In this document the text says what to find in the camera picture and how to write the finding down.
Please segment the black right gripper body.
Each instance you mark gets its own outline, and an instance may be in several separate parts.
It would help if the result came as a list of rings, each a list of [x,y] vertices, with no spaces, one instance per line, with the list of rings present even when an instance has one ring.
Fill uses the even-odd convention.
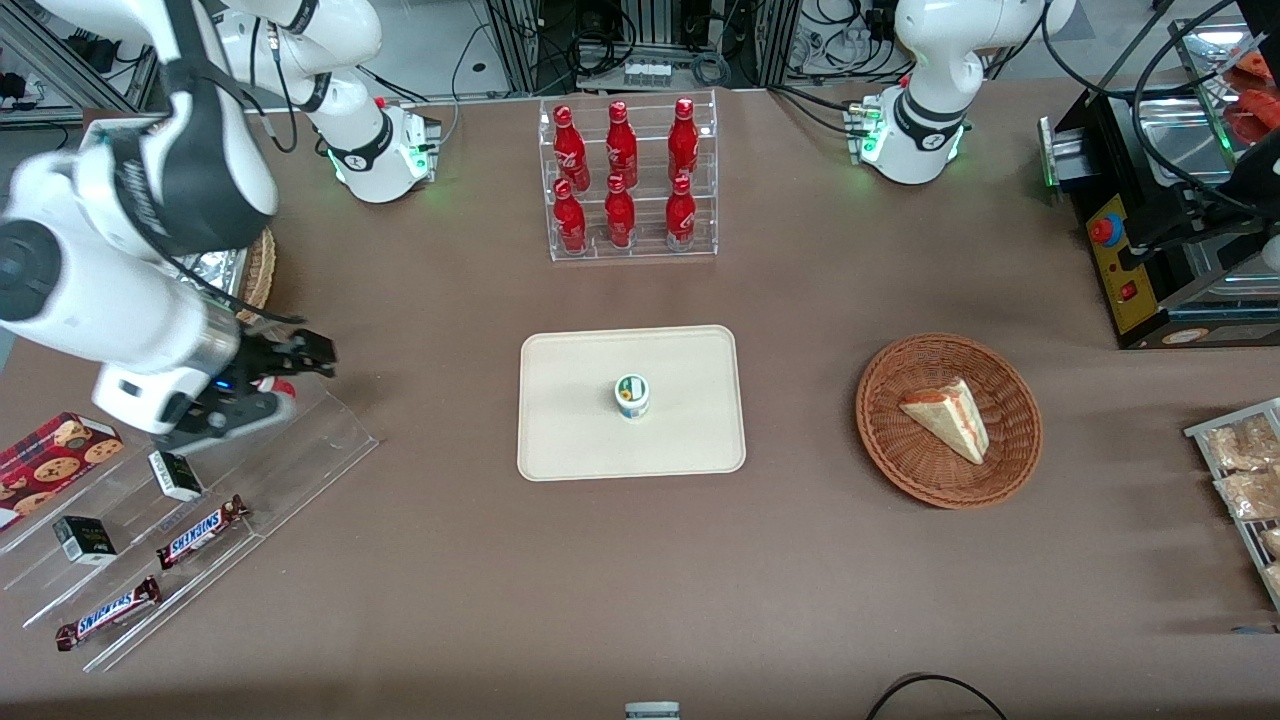
[[[239,333],[230,361],[212,378],[212,406],[236,404],[260,393],[259,383],[288,364],[285,346],[261,334]]]

